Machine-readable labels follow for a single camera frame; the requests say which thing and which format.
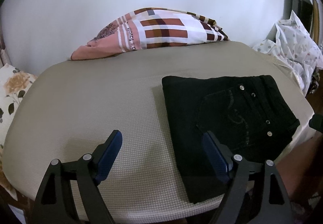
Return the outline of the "white floral pillow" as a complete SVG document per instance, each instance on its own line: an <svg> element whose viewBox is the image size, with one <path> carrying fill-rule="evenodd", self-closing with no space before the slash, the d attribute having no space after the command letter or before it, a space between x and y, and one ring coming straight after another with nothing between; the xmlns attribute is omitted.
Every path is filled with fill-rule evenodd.
<svg viewBox="0 0 323 224"><path fill-rule="evenodd" d="M1 67L1 152L15 112L36 79L35 75L21 71L8 63Z"/></svg>

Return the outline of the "dark wall opening frame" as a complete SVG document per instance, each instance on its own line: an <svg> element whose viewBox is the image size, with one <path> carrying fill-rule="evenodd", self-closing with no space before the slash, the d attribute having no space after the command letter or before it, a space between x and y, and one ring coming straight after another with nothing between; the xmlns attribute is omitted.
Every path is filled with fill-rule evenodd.
<svg viewBox="0 0 323 224"><path fill-rule="evenodd" d="M320 13L317 0L284 0L283 19L294 11L305 29L310 33L311 39L319 45Z"/></svg>

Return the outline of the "pink brown checkered quilt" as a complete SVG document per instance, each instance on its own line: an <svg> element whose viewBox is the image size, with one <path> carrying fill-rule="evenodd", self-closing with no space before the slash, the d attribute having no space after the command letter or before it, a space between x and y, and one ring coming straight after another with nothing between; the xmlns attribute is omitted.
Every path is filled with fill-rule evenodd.
<svg viewBox="0 0 323 224"><path fill-rule="evenodd" d="M144 49L227 41L214 19L167 8L142 8L105 26L72 60L92 60Z"/></svg>

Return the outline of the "beige textured mattress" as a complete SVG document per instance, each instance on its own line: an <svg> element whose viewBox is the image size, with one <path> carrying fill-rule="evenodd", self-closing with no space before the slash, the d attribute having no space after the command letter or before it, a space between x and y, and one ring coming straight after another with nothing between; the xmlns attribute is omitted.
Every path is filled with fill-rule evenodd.
<svg viewBox="0 0 323 224"><path fill-rule="evenodd" d="M221 197L188 201L162 90L168 75L270 75L301 123L282 154L315 133L308 125L312 107L271 56L232 41L138 50L45 70L25 94L5 138L6 178L34 199L53 159L76 161L116 129L123 136L122 148L99 190L117 223L170 221L217 208Z"/></svg>

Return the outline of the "brown striped headboard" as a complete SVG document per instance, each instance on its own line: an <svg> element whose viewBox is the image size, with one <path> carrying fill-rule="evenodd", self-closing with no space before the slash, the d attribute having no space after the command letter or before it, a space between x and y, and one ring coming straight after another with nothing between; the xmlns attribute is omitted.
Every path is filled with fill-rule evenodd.
<svg viewBox="0 0 323 224"><path fill-rule="evenodd" d="M1 63L2 65L11 65L10 58L5 50L5 47L1 45L1 50L0 50L0 57L1 57Z"/></svg>

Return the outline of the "white dotted crumpled sheet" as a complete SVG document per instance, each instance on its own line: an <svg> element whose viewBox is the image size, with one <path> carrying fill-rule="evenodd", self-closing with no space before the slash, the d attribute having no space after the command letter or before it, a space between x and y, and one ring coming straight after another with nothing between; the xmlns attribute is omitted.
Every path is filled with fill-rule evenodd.
<svg viewBox="0 0 323 224"><path fill-rule="evenodd" d="M306 95L315 69L322 69L322 51L295 12L289 19L277 21L275 27L275 41L265 39L252 48L274 58L274 63Z"/></svg>

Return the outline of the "black pants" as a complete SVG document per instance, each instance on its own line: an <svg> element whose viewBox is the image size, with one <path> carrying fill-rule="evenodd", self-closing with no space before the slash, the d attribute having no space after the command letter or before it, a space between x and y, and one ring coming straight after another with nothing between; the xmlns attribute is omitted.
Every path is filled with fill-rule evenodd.
<svg viewBox="0 0 323 224"><path fill-rule="evenodd" d="M166 76L161 83L176 166L194 204L225 190L202 148L204 133L212 132L233 154L262 163L278 158L300 125L269 75Z"/></svg>

